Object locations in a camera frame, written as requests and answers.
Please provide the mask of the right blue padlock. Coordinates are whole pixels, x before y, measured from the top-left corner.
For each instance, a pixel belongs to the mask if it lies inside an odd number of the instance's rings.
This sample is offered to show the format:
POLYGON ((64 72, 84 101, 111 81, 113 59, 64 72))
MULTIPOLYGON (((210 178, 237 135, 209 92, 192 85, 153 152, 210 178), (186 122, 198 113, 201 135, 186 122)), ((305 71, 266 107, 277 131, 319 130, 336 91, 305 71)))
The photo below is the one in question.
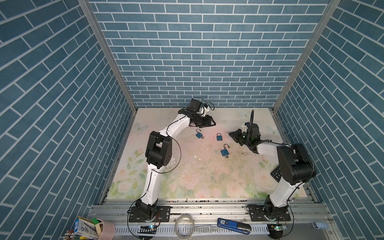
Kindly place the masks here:
POLYGON ((223 149, 221 150, 221 155, 225 158, 229 158, 229 149, 230 146, 228 144, 224 144, 223 149))

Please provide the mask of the white blue cardboard box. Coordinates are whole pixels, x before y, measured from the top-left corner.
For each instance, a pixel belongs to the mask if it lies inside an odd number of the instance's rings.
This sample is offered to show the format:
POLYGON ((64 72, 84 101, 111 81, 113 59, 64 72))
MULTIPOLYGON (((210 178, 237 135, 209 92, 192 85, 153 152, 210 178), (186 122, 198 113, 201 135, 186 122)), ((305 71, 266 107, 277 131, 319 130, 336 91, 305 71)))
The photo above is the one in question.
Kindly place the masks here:
POLYGON ((75 220, 74 234, 91 240, 97 240, 99 238, 96 225, 81 217, 75 220))

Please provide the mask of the blue padlock with key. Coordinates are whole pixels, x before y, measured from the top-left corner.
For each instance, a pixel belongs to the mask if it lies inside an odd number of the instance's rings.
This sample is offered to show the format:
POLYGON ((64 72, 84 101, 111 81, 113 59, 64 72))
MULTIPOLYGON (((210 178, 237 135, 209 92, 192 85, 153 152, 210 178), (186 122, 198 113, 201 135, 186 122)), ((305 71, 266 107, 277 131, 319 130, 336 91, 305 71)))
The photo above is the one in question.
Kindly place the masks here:
POLYGON ((217 133, 217 141, 222 141, 223 140, 223 136, 221 133, 217 133))

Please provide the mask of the blue black handheld device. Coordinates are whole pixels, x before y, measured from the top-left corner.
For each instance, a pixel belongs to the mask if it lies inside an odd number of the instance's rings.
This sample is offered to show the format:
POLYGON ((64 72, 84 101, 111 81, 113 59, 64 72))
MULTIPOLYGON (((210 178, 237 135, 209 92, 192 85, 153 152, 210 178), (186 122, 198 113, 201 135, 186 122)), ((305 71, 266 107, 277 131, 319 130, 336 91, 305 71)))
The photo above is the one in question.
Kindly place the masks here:
POLYGON ((236 233, 248 235, 252 231, 252 228, 249 224, 244 224, 232 220, 226 220, 218 218, 217 226, 226 230, 230 230, 236 233))

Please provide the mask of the pink cup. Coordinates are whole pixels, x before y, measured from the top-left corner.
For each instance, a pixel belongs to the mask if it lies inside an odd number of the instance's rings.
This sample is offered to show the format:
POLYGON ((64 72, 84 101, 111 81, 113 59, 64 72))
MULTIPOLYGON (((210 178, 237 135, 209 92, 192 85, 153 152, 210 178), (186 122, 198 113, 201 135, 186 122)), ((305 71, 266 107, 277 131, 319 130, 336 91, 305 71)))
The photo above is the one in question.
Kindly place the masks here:
POLYGON ((98 221, 101 229, 101 234, 98 240, 112 240, 116 232, 115 225, 102 219, 98 219, 98 221))

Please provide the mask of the far blue padlock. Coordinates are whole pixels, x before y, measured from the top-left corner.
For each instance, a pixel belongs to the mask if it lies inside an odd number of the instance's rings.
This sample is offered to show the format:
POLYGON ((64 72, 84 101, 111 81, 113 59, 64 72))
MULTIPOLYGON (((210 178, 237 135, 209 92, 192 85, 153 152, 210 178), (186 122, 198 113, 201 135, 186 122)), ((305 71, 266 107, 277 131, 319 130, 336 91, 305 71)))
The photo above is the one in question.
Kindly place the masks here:
POLYGON ((204 139, 205 137, 203 136, 203 134, 201 133, 201 130, 200 129, 196 129, 196 137, 199 138, 199 139, 204 139))

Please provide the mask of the black calculator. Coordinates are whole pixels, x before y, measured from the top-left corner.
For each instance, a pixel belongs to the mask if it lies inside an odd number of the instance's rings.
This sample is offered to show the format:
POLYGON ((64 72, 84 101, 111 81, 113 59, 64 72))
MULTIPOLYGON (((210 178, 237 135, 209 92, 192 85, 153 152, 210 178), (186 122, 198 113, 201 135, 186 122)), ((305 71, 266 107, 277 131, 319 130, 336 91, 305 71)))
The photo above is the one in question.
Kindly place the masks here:
POLYGON ((277 182, 281 180, 282 174, 281 174, 281 169, 280 166, 277 166, 271 171, 271 176, 273 179, 275 179, 277 182))

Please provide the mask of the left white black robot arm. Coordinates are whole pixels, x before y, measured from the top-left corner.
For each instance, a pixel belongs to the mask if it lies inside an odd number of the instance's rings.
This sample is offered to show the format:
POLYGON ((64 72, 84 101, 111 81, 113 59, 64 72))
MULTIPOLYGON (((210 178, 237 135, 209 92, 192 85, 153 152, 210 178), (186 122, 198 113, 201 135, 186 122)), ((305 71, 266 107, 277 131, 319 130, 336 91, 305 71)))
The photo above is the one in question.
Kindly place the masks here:
POLYGON ((133 202, 128 214, 136 216, 140 222, 151 222, 159 214, 157 204, 161 185, 161 175, 168 174, 178 167, 165 170, 173 156, 173 142, 185 128, 198 129, 216 125, 213 117, 208 115, 214 111, 215 105, 204 99, 191 99, 189 105, 178 111, 176 118, 163 130, 153 131, 149 135, 145 157, 147 158, 147 178, 142 196, 133 202))

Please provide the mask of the small light blue object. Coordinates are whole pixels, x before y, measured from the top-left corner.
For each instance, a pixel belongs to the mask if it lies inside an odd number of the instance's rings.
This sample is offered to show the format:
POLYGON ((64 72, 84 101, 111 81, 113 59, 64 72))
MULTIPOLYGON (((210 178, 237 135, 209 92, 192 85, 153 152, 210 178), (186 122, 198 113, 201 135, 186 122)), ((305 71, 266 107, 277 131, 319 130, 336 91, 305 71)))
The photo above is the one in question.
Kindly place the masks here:
POLYGON ((312 225, 313 225, 313 228, 316 230, 326 230, 329 228, 329 225, 324 222, 313 222, 312 225))

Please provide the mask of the floral table mat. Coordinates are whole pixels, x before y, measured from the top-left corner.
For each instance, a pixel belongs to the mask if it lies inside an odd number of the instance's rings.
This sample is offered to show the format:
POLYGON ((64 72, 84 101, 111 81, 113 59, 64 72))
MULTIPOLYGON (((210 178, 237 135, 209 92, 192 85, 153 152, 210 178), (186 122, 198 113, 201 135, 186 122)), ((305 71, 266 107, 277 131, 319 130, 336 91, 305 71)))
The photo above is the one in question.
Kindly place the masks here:
MULTIPOLYGON (((128 141, 113 178, 108 200, 136 200, 142 196, 147 177, 145 151, 151 132, 161 131, 177 116, 177 109, 139 109, 128 141)), ((262 140, 282 142, 267 108, 217 108, 210 112, 216 126, 201 130, 204 139, 196 137, 196 128, 187 127, 173 142, 173 156, 161 175, 159 199, 264 199, 277 186, 271 171, 278 160, 252 153, 229 136, 253 119, 262 140), (217 133, 223 136, 217 141, 217 133), (229 158, 221 155, 228 144, 229 158)))

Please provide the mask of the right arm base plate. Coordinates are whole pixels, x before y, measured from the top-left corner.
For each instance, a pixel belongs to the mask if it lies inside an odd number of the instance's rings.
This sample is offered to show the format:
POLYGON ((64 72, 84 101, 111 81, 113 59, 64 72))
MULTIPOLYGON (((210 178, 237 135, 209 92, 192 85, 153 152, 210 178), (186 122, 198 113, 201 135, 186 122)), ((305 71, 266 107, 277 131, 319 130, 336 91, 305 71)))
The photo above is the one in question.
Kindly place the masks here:
POLYGON ((279 220, 289 222, 291 216, 288 207, 276 208, 273 205, 247 205, 248 211, 252 222, 276 222, 279 220))

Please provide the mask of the aluminium rail frame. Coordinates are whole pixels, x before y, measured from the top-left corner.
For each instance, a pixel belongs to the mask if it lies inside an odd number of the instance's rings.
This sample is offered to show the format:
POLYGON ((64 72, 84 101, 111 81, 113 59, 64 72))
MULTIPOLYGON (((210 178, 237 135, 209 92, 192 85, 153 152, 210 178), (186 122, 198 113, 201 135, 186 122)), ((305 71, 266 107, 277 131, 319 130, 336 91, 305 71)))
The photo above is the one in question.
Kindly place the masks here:
MULTIPOLYGON (((131 201, 105 201, 103 204, 93 205, 89 212, 90 218, 101 218, 116 225, 125 223, 127 210, 131 201)), ((222 217, 236 221, 252 222, 251 214, 247 211, 248 205, 262 204, 261 200, 159 200, 157 207, 170 207, 169 222, 174 222, 183 214, 192 215, 195 221, 209 222, 214 218, 222 217)), ((327 237, 330 240, 341 240, 341 233, 336 226, 329 210, 324 203, 315 203, 313 200, 294 200, 289 204, 289 211, 293 211, 291 218, 295 220, 295 230, 298 224, 323 222, 329 225, 327 237)))

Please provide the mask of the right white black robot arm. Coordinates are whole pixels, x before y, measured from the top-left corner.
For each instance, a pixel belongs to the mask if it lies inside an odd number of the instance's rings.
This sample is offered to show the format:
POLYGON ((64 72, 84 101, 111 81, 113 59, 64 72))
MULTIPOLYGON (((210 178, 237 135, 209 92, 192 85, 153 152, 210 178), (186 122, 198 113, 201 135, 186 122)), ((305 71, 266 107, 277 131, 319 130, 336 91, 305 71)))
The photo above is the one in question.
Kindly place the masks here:
POLYGON ((243 129, 230 132, 229 136, 241 146, 247 146, 251 152, 272 157, 279 162, 281 177, 277 187, 266 197, 263 206, 247 206, 251 217, 257 221, 276 221, 281 216, 288 216, 294 193, 316 175, 315 165, 305 146, 301 143, 289 145, 262 140, 259 126, 251 122, 245 123, 243 129))

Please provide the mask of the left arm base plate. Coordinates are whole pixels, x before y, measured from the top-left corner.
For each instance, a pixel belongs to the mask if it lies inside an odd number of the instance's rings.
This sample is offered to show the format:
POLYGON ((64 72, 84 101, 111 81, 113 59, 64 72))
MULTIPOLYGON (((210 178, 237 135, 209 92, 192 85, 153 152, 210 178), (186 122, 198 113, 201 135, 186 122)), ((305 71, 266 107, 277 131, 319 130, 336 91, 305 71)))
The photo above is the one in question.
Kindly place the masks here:
POLYGON ((148 209, 133 206, 127 213, 129 214, 128 220, 130 223, 153 222, 155 219, 161 223, 167 223, 170 220, 171 207, 157 206, 148 209))

